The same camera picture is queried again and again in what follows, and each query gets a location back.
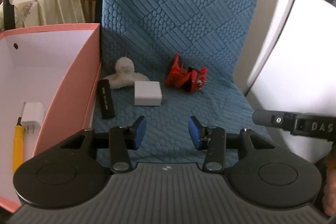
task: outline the yellow handle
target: yellow handle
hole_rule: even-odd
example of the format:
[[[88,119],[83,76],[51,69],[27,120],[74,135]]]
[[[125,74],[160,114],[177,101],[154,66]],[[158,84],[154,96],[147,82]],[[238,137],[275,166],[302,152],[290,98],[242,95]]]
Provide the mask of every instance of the yellow handle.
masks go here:
[[[14,147],[13,147],[13,173],[23,163],[23,133],[22,126],[15,126]]]

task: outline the white power adapter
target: white power adapter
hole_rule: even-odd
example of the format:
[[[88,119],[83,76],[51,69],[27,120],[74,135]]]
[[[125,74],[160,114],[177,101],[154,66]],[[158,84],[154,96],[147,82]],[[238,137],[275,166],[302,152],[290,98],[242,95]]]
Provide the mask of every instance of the white power adapter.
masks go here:
[[[135,81],[134,105],[159,106],[162,102],[160,82]]]
[[[21,125],[29,132],[32,130],[40,130],[44,119],[44,108],[39,102],[26,103],[23,110]]]

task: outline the pink box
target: pink box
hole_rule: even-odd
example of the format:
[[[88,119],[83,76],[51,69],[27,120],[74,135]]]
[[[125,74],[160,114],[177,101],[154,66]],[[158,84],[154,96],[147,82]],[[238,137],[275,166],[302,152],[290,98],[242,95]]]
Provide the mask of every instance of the pink box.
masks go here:
[[[14,128],[23,102],[40,102],[46,112],[41,130],[24,134],[28,160],[89,127],[100,66],[99,24],[38,26],[0,34],[1,207],[14,212],[21,206],[12,168]]]

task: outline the white fluffy object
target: white fluffy object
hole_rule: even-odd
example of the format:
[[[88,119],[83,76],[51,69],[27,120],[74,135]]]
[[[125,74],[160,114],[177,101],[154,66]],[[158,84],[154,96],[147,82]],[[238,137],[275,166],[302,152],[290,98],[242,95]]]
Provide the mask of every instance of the white fluffy object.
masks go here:
[[[149,81],[147,76],[134,72],[134,64],[132,60],[127,57],[121,57],[117,60],[115,63],[115,71],[115,74],[104,78],[110,82],[112,89],[134,85],[135,81]]]

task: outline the blue quilted towel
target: blue quilted towel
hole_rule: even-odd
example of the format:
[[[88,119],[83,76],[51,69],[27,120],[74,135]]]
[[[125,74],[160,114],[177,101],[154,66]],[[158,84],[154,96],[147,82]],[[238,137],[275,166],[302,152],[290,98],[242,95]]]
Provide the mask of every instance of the blue quilted towel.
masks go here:
[[[112,91],[116,118],[102,120],[95,108],[93,128],[131,125],[138,116],[147,117],[147,133],[137,151],[129,151],[133,162],[203,162],[205,152],[193,147],[188,118],[195,115],[203,125],[223,127],[239,133],[244,125],[268,136],[252,123],[252,108],[233,84],[232,72],[251,22],[257,0],[103,0],[102,77],[114,73],[118,58],[127,56],[135,69],[152,81],[160,81],[166,102],[161,106],[134,106],[134,87]],[[209,69],[200,92],[185,94],[163,85],[175,53],[185,64]],[[227,153],[227,165],[237,160]],[[105,150],[98,161],[109,165]]]

